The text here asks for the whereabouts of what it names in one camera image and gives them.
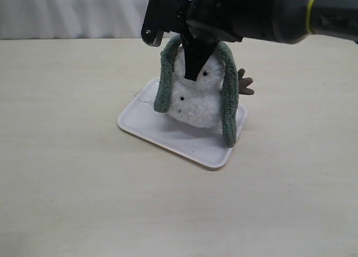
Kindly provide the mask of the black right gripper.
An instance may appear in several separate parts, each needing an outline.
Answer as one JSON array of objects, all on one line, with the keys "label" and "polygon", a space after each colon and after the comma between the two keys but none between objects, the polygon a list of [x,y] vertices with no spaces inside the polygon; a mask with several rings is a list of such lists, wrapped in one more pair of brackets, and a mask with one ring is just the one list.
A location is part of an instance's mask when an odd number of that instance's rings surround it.
[{"label": "black right gripper", "polygon": [[276,0],[192,0],[186,23],[192,36],[181,34],[185,79],[196,81],[219,41],[255,39],[278,43],[274,34]]}]

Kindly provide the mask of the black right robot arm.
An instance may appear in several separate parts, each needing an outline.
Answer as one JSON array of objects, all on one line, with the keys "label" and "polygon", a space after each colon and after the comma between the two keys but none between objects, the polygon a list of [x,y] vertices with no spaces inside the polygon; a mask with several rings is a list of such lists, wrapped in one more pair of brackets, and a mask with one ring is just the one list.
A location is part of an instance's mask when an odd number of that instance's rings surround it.
[{"label": "black right robot arm", "polygon": [[192,0],[185,78],[196,80],[221,41],[296,44],[308,35],[357,41],[357,0]]}]

